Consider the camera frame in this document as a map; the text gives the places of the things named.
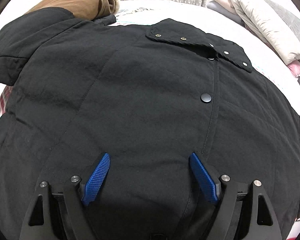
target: silver bolt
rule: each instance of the silver bolt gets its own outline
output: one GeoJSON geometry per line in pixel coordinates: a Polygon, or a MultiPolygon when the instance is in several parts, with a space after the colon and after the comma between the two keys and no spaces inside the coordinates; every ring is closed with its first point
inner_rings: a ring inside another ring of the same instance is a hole
{"type": "Polygon", "coordinates": [[[74,175],[71,177],[72,182],[77,182],[78,180],[79,180],[79,176],[77,176],[77,175],[74,175]]]}
{"type": "Polygon", "coordinates": [[[260,180],[255,180],[254,182],[254,185],[256,185],[257,187],[260,187],[262,184],[261,184],[261,181],[260,180]]]}
{"type": "Polygon", "coordinates": [[[43,182],[40,183],[40,187],[45,187],[47,185],[48,185],[48,182],[46,182],[46,181],[43,181],[43,182]]]}
{"type": "Polygon", "coordinates": [[[221,179],[223,180],[223,181],[229,181],[230,180],[230,177],[228,176],[228,175],[222,175],[221,176],[221,179]]]}

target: black jacket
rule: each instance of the black jacket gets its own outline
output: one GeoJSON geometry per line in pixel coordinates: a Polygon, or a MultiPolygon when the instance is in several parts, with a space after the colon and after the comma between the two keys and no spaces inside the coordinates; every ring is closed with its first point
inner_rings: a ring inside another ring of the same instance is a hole
{"type": "Polygon", "coordinates": [[[192,152],[238,182],[259,179],[283,238],[300,216],[300,117],[231,41],[171,19],[107,27],[44,8],[0,31],[0,82],[14,85],[0,118],[8,240],[41,181],[81,175],[101,152],[111,167],[86,211],[101,240],[199,239],[213,206],[192,152]]]}

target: white folded blanket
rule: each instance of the white folded blanket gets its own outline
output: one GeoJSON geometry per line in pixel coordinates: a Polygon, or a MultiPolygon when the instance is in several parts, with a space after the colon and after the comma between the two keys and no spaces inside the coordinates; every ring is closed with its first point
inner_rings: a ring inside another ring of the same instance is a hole
{"type": "Polygon", "coordinates": [[[264,0],[231,0],[235,11],[263,41],[269,42],[285,65],[300,60],[300,42],[264,0]]]}

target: jacket collar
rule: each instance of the jacket collar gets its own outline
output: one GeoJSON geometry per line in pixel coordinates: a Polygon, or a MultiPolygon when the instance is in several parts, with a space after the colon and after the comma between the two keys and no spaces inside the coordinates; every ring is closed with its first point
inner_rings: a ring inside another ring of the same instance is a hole
{"type": "Polygon", "coordinates": [[[202,46],[202,49],[211,51],[211,55],[218,54],[218,57],[230,61],[239,68],[252,72],[252,65],[243,48],[232,41],[205,33],[192,25],[177,22],[172,19],[165,19],[151,26],[146,37],[158,42],[171,43],[176,45],[202,46]]]}

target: striped fabric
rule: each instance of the striped fabric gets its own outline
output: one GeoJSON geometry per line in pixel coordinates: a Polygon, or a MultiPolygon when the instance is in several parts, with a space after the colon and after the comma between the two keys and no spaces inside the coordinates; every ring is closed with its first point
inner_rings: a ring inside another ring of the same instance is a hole
{"type": "Polygon", "coordinates": [[[6,104],[13,87],[6,86],[0,95],[0,117],[5,113],[6,104]]]}

